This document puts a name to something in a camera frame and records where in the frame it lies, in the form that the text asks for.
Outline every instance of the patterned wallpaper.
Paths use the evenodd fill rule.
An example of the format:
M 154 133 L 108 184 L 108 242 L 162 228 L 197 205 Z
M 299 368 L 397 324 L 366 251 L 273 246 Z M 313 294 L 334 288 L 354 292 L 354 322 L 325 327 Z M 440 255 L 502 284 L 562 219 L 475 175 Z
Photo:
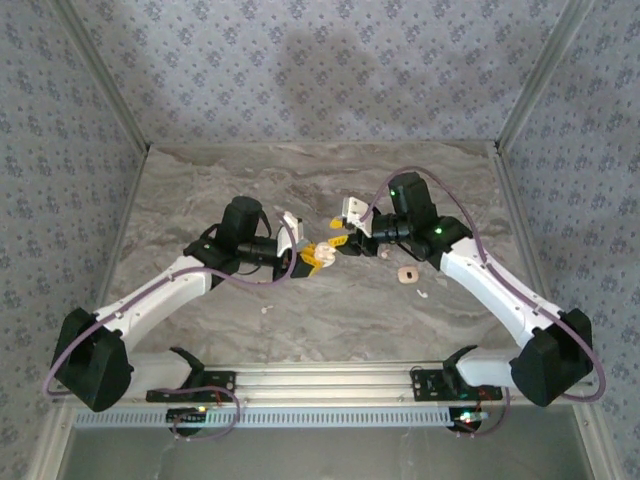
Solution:
M 640 479 L 640 6 L 600 0 L 510 153 L 557 301 L 595 323 L 602 402 Z
M 496 138 L 565 0 L 74 0 L 151 143 Z
M 48 4 L 0 17 L 0 478 L 21 479 L 61 320 L 95 302 L 139 156 Z

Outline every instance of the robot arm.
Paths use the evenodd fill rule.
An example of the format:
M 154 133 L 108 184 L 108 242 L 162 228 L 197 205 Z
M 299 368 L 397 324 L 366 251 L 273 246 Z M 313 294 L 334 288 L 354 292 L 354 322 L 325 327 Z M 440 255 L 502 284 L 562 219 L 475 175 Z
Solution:
M 356 256 L 375 256 L 381 244 L 397 244 L 415 260 L 429 262 L 470 291 L 518 345 L 501 351 L 469 346 L 456 352 L 444 362 L 449 388 L 455 392 L 467 386 L 515 386 L 534 404 L 546 406 L 591 372 L 593 364 L 585 352 L 541 314 L 557 314 L 591 347 L 591 322 L 584 313 L 578 309 L 563 312 L 495 258 L 486 255 L 483 261 L 472 232 L 457 219 L 438 215 L 417 173 L 398 175 L 389 183 L 389 191 L 395 213 L 381 214 L 374 209 L 365 220 L 362 217 L 369 206 L 357 198 L 346 198 L 341 216 L 331 227 L 355 231 L 329 243 L 343 254 Z
M 55 377 L 96 412 L 141 391 L 200 387 L 197 382 L 201 376 L 196 372 L 204 367 L 188 352 L 172 349 L 166 354 L 149 355 L 134 354 L 133 350 L 158 323 L 222 283 L 224 279 L 210 269 L 231 276 L 243 263 L 270 266 L 275 281 L 292 262 L 293 242 L 298 253 L 291 277 L 304 278 L 324 266 L 314 257 L 315 245 L 303 238 L 300 219 L 285 213 L 283 220 L 292 236 L 282 227 L 272 239 L 256 236 L 264 217 L 258 201 L 236 197 L 226 207 L 222 222 L 185 248 L 167 270 L 93 314 L 81 308 L 71 312 L 63 322 L 54 362 L 83 332 L 90 328 L 94 331 L 68 354 Z M 99 325 L 105 320 L 108 323 Z

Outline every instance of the marble surface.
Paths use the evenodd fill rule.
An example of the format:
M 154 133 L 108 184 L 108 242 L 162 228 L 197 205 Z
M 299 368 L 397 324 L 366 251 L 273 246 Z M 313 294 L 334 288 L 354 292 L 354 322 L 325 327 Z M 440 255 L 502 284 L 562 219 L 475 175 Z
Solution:
M 168 267 L 221 219 L 235 195 L 259 199 L 274 225 L 276 210 L 294 212 L 304 219 L 306 236 L 319 242 L 336 235 L 328 224 L 344 196 L 371 199 L 382 179 L 402 165 L 431 168 L 452 185 L 489 251 L 523 278 L 491 148 L 483 142 L 154 147 L 110 300 Z M 442 214 L 459 215 L 440 189 L 434 186 L 431 193 Z M 380 207 L 389 211 L 391 202 L 384 198 Z M 415 263 L 395 248 L 386 260 L 339 256 L 316 276 L 280 288 L 223 283 L 162 322 L 137 348 L 150 352 L 179 345 L 212 364 L 436 360 L 473 343 L 512 345 L 507 331 L 475 298 L 430 265 L 419 265 L 418 283 L 400 284 L 397 269 Z M 267 268 L 247 278 L 266 280 L 270 274 Z M 263 314 L 262 307 L 269 305 L 273 308 Z

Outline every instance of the purple cable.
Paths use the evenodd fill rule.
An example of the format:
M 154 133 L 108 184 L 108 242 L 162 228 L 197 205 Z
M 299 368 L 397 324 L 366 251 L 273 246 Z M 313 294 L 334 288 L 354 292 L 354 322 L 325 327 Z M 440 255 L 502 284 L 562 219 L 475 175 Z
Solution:
M 285 272 L 285 274 L 282 277 L 280 277 L 279 279 L 274 280 L 273 282 L 269 282 L 269 283 L 254 283 L 254 282 L 248 282 L 246 280 L 242 280 L 241 278 L 235 278 L 235 277 L 233 277 L 231 275 L 227 275 L 226 273 L 221 272 L 219 270 L 215 270 L 213 268 L 207 268 L 207 267 L 189 267 L 189 268 L 184 268 L 182 270 L 178 270 L 177 272 L 175 272 L 172 275 L 172 278 L 174 278 L 174 279 L 175 278 L 179 278 L 179 277 L 182 277 L 183 275 L 188 275 L 190 273 L 210 273 L 211 275 L 215 275 L 216 277 L 224 278 L 225 280 L 227 280 L 227 281 L 229 281 L 231 283 L 235 283 L 236 285 L 240 285 L 242 287 L 252 287 L 252 288 L 274 287 L 274 286 L 279 285 L 279 284 L 283 283 L 284 281 L 288 280 L 289 278 L 291 278 L 291 274 L 293 273 L 293 269 L 296 266 L 296 259 L 297 259 L 296 257 L 298 255 L 298 251 L 296 249 L 296 239 L 295 239 L 295 235 L 293 234 L 293 230 L 291 230 L 291 227 L 289 227 L 289 225 L 285 221 L 284 216 L 282 214 L 280 214 L 280 213 L 278 213 L 276 215 L 278 216 L 278 219 L 280 219 L 280 221 L 282 222 L 282 225 L 283 225 L 284 229 L 286 230 L 287 235 L 289 235 L 289 239 L 291 240 L 291 263 L 289 263 L 289 267 L 287 268 L 287 271 Z M 107 323 L 109 323 L 112 320 L 114 320 L 116 318 L 116 313 L 126 312 L 131 307 L 133 307 L 135 304 L 137 304 L 139 301 L 144 299 L 146 296 L 148 296 L 151 293 L 155 292 L 157 289 L 159 289 L 164 284 L 166 284 L 166 283 L 168 283 L 170 281 L 172 281 L 172 280 L 169 277 L 161 278 L 156 283 L 154 283 L 153 285 L 150 285 L 149 287 L 144 289 L 142 292 L 140 292 L 138 295 L 136 295 L 131 300 L 129 300 L 127 303 L 122 305 L 122 307 L 118 310 L 118 312 L 113 312 L 113 313 L 107 315 L 106 317 L 100 319 L 99 321 L 97 321 L 96 323 L 91 325 L 89 328 L 87 328 L 80 335 L 78 335 L 69 344 L 69 346 L 62 351 L 60 356 L 56 359 L 56 361 L 51 366 L 51 370 L 49 370 L 49 372 L 47 373 L 47 376 L 45 377 L 44 382 L 42 384 L 42 393 L 44 394 L 44 396 L 48 397 L 48 398 L 56 398 L 56 397 L 63 397 L 65 395 L 69 395 L 71 393 L 69 391 L 57 391 L 57 392 L 54 392 L 54 391 L 51 391 L 49 389 L 49 387 L 51 386 L 51 382 L 53 381 L 56 373 L 58 373 L 58 370 L 60 370 L 60 367 L 62 366 L 62 364 L 71 355 L 71 352 L 73 352 L 78 347 L 78 345 L 80 345 L 87 338 L 89 338 L 96 330 L 100 329 L 101 327 L 103 327 Z
M 378 191 L 376 192 L 375 196 L 373 197 L 373 200 L 369 204 L 369 208 L 367 208 L 367 211 L 364 213 L 364 215 L 362 215 L 361 220 L 364 220 L 369 215 L 371 215 L 371 212 L 373 211 L 373 208 L 375 207 L 376 203 L 378 203 L 380 198 L 382 198 L 382 195 L 384 194 L 384 191 L 387 188 L 387 186 L 389 185 L 389 182 L 391 182 L 391 180 L 393 180 L 395 177 L 397 177 L 401 173 L 408 172 L 408 171 L 416 171 L 416 170 L 421 172 L 421 173 L 424 173 L 429 178 L 431 178 L 434 182 L 436 182 L 440 186 L 440 188 L 442 188 L 447 193 L 447 195 L 449 195 L 451 200 L 453 200 L 453 202 L 458 206 L 458 208 L 462 212 L 462 215 L 464 215 L 464 218 L 467 220 L 467 223 L 469 224 L 469 228 L 473 232 L 473 239 L 476 242 L 476 246 L 478 248 L 478 254 L 480 255 L 480 259 L 482 260 L 482 263 L 484 263 L 486 265 L 487 270 L 489 272 L 491 272 L 493 277 L 496 280 L 498 280 L 498 282 L 504 288 L 506 288 L 513 296 L 515 296 L 516 298 L 518 298 L 519 300 L 521 300 L 522 302 L 527 304 L 529 307 L 536 308 L 538 306 L 538 304 L 536 302 L 530 300 L 525 294 L 523 294 L 514 285 L 512 285 L 506 278 L 504 278 L 502 275 L 500 275 L 500 273 L 493 267 L 493 265 L 491 265 L 491 263 L 487 263 L 487 253 L 485 252 L 485 249 L 484 249 L 484 247 L 482 245 L 482 240 L 480 239 L 480 232 L 478 231 L 478 227 L 476 226 L 475 222 L 473 221 L 473 218 L 471 217 L 471 214 L 465 208 L 465 206 L 462 204 L 462 202 L 458 199 L 456 194 L 453 193 L 451 188 L 446 183 L 444 183 L 442 180 L 440 180 L 440 178 L 437 175 L 435 175 L 433 172 L 427 170 L 426 168 L 417 167 L 417 166 L 413 166 L 413 167 L 412 166 L 408 166 L 408 167 L 401 167 L 401 168 L 398 168 L 397 170 L 393 171 L 387 178 L 385 178 L 385 180 L 382 182 L 382 185 L 380 185 L 380 188 L 378 188 Z M 573 329 L 571 329 L 571 327 L 569 327 L 565 322 L 563 322 L 557 316 L 557 314 L 555 314 L 553 312 L 549 312 L 548 310 L 546 310 L 544 308 L 541 308 L 539 311 L 545 318 L 547 318 L 551 322 L 553 322 L 556 325 L 558 325 L 567 335 L 569 335 L 580 346 L 580 348 L 584 351 L 584 353 L 587 354 L 587 357 L 589 357 L 589 360 L 591 360 L 591 362 L 593 363 L 593 366 L 594 366 L 594 368 L 596 370 L 596 373 L 598 375 L 598 390 L 593 395 L 588 395 L 586 397 L 579 397 L 579 396 L 576 396 L 576 395 L 563 394 L 562 396 L 564 398 L 567 398 L 567 399 L 575 401 L 575 402 L 584 402 L 584 403 L 595 402 L 595 401 L 599 400 L 602 397 L 602 395 L 604 395 L 604 392 L 605 392 L 606 387 L 607 387 L 607 379 L 605 377 L 604 367 L 602 365 L 602 362 L 600 362 L 600 360 L 596 356 L 595 352 L 593 351 L 593 349 L 591 347 L 589 347 L 587 342 L 585 342 L 580 337 L 580 335 L 578 335 L 576 332 L 574 332 Z
M 214 385 L 209 385 L 207 387 L 180 388 L 180 389 L 177 389 L 177 390 L 173 390 L 171 388 L 160 388 L 160 389 L 157 389 L 155 391 L 156 392 L 160 392 L 160 393 L 168 393 L 170 395 L 179 394 L 179 393 L 219 392 L 219 393 L 223 393 L 223 394 L 227 395 L 229 398 L 231 398 L 231 400 L 233 400 L 233 403 L 235 403 L 235 405 L 236 405 L 236 413 L 233 416 L 233 419 L 231 420 L 229 425 L 224 427 L 224 429 L 220 430 L 219 432 L 213 433 L 211 435 L 205 435 L 203 437 L 185 437 L 184 435 L 180 435 L 178 433 L 178 425 L 180 424 L 180 421 L 184 417 L 186 417 L 186 416 L 188 416 L 190 414 L 189 413 L 183 413 L 181 415 L 178 415 L 175 418 L 175 420 L 173 421 L 173 426 L 171 427 L 171 431 L 173 432 L 173 435 L 174 435 L 176 440 L 184 440 L 186 442 L 207 442 L 207 441 L 211 441 L 211 440 L 217 440 L 219 438 L 224 437 L 229 432 L 231 432 L 231 430 L 233 430 L 235 428 L 235 426 L 238 424 L 238 422 L 240 421 L 240 415 L 242 414 L 242 411 L 240 409 L 240 400 L 238 399 L 238 397 L 231 390 L 228 390 L 226 388 L 216 387 Z

